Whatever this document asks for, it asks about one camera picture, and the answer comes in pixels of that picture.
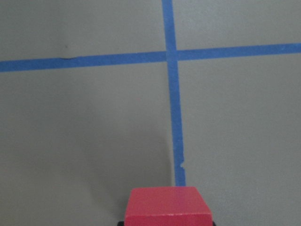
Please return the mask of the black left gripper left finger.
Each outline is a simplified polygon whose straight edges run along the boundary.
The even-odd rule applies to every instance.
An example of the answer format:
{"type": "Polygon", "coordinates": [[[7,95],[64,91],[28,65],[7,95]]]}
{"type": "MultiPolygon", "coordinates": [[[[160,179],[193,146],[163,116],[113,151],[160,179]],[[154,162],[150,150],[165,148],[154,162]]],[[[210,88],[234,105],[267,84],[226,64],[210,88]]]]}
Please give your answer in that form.
{"type": "Polygon", "coordinates": [[[119,222],[117,223],[117,226],[124,226],[124,221],[119,221],[119,222]]]}

